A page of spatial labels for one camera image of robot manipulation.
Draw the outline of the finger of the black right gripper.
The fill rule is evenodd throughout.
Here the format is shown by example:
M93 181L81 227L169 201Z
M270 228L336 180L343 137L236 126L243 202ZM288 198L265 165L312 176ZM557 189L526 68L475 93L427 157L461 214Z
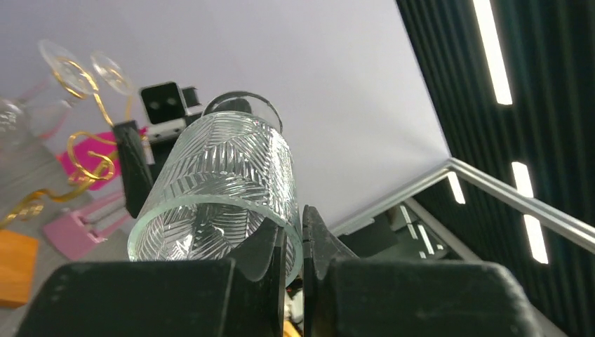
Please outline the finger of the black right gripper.
M141 135L135 121L115 124L112 133L116 142L125 206L137 218L154 184Z

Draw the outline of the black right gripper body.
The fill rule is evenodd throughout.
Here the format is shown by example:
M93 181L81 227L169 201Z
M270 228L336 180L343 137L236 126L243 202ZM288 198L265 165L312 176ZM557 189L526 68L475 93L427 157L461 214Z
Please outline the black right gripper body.
M142 87L139 94L149 119L145 135L154 160L149 169L157 179L176 140L190 124L189 108L201 103L194 86L181 88L174 81Z

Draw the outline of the clear patterned wine glass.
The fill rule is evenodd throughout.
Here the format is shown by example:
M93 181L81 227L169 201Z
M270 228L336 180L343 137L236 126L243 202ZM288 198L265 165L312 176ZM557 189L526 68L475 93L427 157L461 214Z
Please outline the clear patterned wine glass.
M302 225L293 158L278 114L245 102L247 91L212 99L179 135L128 237L128 258L224 258L271 220L287 235L285 282L302 267Z

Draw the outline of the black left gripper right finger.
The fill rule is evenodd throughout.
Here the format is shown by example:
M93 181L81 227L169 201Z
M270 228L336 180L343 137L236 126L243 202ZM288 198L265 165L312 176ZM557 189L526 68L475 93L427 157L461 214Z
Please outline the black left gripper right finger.
M306 336L541 336L505 267L357 257L304 207Z

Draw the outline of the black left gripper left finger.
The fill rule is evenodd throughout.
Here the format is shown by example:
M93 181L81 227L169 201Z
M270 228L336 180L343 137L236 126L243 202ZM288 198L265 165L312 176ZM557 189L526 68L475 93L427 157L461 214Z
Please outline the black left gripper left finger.
M71 263L19 336L280 336L286 235L266 219L218 260Z

